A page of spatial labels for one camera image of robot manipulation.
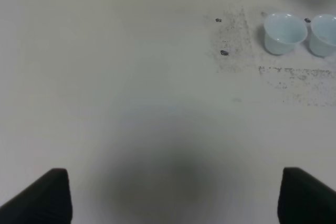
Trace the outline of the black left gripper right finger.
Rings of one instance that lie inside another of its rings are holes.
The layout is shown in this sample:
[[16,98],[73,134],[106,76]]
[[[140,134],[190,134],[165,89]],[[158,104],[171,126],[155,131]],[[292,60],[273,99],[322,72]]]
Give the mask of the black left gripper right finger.
[[335,223],[335,190],[303,169],[285,167],[277,216],[285,223]]

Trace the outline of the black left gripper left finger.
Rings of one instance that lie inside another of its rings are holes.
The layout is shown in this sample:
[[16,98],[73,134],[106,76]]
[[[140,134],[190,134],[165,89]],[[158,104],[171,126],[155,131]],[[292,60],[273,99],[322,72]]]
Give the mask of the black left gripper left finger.
[[68,172],[53,168],[1,206],[1,223],[71,223]]

